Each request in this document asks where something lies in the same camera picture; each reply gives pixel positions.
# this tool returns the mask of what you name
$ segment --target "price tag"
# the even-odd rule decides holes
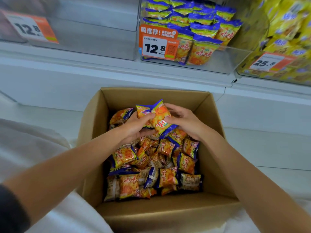
[[[296,58],[287,55],[265,53],[258,58],[249,68],[267,72],[277,72],[293,62]]]
[[[152,58],[174,60],[179,45],[178,32],[174,29],[141,25],[139,34],[140,54]]]
[[[16,31],[24,38],[58,43],[46,18],[2,11]]]

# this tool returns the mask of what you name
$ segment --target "printed number 25.8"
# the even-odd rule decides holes
[[[254,65],[256,66],[266,66],[269,63],[269,61],[257,61]]]
[[[158,46],[157,45],[151,45],[151,47],[153,48],[152,50],[150,50],[150,44],[145,44],[145,46],[147,47],[146,52],[150,52],[150,53],[154,53],[157,54],[157,50],[158,50]],[[165,51],[165,46],[161,46],[161,51]]]
[[[19,23],[15,23],[15,25],[21,30],[23,34],[36,35],[33,32],[33,29],[37,32],[41,32],[40,29],[35,25],[33,25],[33,29],[29,25],[26,25],[26,24],[20,25]]]

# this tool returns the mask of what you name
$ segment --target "qr code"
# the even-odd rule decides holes
[[[173,54],[175,54],[176,48],[177,48],[177,46],[169,45],[169,46],[167,47],[167,54],[168,54],[168,55],[173,55]]]

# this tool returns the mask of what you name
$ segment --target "white floor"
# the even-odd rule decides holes
[[[74,145],[82,112],[19,105],[0,94],[0,118],[53,129]],[[229,143],[291,195],[311,199],[311,137],[225,128]]]

